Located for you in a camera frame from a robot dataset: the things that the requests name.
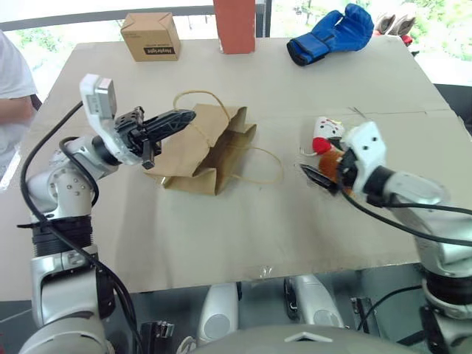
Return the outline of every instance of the small cardboard box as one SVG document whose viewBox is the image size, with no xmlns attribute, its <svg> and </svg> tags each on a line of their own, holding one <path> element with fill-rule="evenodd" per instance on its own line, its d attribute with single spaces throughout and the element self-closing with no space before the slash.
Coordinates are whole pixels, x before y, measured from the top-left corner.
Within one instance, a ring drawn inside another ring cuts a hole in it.
<svg viewBox="0 0 472 354">
<path fill-rule="evenodd" d="M 129 13 L 121 34 L 135 61 L 178 59 L 180 40 L 172 13 Z"/>
</svg>

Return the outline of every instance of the cardboard sheet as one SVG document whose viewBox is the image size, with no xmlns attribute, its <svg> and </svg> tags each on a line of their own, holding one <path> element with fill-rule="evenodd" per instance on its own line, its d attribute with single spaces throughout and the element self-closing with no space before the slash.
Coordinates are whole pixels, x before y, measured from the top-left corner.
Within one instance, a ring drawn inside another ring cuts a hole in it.
<svg viewBox="0 0 472 354">
<path fill-rule="evenodd" d="M 389 168 L 441 181 L 456 205 L 472 208 L 471 138 L 400 41 L 373 38 L 360 52 L 328 55 L 305 68 L 291 62 L 286 41 L 265 38 L 256 52 L 238 56 L 218 54 L 218 41 L 183 41 L 175 63 L 135 63 L 118 42 L 73 51 L 24 143 L 23 158 L 80 99 L 78 83 L 91 72 L 114 79 L 119 114 L 142 105 L 153 117 L 188 89 L 207 89 L 227 105 L 249 107 L 247 121 L 258 125 L 253 144 L 279 156 L 285 170 L 280 184 L 231 180 L 216 197 L 165 190 L 139 166 L 121 166 L 100 181 L 94 239 L 100 259 L 130 291 L 417 261 L 410 235 L 307 182 L 298 163 L 310 160 L 299 147 L 309 148 L 319 115 L 341 120 L 347 129 L 375 120 Z M 196 103 L 213 104 L 188 97 L 181 106 Z M 84 133 L 93 132 L 80 111 L 41 151 L 31 172 L 47 165 L 63 137 Z M 266 155 L 249 151 L 235 172 L 270 179 L 278 170 Z M 29 220 L 18 175 L 0 194 L 0 300 L 30 297 L 31 234 L 15 227 Z"/>
</svg>

